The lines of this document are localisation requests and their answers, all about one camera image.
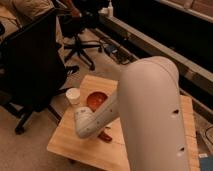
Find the red bowl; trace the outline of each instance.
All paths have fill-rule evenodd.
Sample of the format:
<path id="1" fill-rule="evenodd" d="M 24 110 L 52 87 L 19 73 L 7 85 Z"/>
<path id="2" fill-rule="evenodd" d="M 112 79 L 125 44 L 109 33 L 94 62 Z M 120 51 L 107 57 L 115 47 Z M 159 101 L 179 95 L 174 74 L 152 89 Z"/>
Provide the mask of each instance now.
<path id="1" fill-rule="evenodd" d="M 107 98 L 107 95 L 103 92 L 93 92 L 87 97 L 87 106 L 95 112 Z"/>

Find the chair backrest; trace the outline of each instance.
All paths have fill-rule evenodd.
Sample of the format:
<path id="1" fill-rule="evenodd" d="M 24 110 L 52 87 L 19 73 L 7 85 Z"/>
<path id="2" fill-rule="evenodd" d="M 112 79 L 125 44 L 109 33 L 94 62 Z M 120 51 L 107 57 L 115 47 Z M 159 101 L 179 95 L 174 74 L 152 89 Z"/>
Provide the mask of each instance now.
<path id="1" fill-rule="evenodd" d="M 67 74 L 56 49 L 54 9 L 4 39 L 1 53 L 12 99 L 40 106 L 64 84 Z"/>

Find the chair base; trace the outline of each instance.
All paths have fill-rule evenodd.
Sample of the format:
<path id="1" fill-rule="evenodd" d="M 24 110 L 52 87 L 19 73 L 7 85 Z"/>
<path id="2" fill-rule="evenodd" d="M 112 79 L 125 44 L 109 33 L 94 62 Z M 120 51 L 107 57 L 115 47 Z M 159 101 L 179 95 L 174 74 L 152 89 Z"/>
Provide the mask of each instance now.
<path id="1" fill-rule="evenodd" d="M 64 46 L 64 49 L 72 49 L 71 52 L 64 58 L 64 62 L 66 63 L 75 53 L 77 53 L 78 57 L 89 66 L 90 70 L 93 71 L 95 70 L 95 64 L 83 49 L 96 47 L 98 48 L 98 52 L 102 52 L 102 47 L 100 44 L 83 44 L 80 37 L 75 36 L 75 44 Z"/>

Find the wooden table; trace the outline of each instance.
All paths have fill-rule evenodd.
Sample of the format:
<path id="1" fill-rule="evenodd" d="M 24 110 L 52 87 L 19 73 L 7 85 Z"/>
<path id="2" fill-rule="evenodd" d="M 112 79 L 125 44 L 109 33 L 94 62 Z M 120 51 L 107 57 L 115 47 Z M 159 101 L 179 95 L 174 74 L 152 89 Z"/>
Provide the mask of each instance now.
<path id="1" fill-rule="evenodd" d="M 116 81 L 86 75 L 80 86 L 81 101 L 86 104 L 87 96 L 94 91 L 103 91 L 110 95 L 116 85 Z M 191 170 L 198 171 L 200 169 L 191 99 L 181 96 L 181 104 Z M 70 106 L 50 139 L 47 150 L 104 170 L 130 170 L 120 120 L 115 120 L 111 129 L 106 132 L 113 138 L 111 143 L 105 143 L 98 138 L 79 139 L 75 134 L 73 109 Z"/>

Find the person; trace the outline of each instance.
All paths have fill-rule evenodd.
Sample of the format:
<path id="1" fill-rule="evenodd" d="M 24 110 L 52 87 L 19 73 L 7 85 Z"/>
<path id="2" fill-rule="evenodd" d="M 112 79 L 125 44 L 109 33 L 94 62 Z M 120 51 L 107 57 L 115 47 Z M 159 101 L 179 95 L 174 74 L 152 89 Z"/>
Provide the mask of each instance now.
<path id="1" fill-rule="evenodd" d="M 60 1 L 70 10 L 72 17 L 80 17 L 80 11 L 75 7 L 72 0 Z M 17 18 L 21 26 L 30 23 L 48 10 L 54 8 L 51 0 L 1 0 L 0 3 Z M 62 57 L 64 52 L 63 37 L 58 19 L 56 22 L 56 42 L 61 45 L 59 54 Z"/>

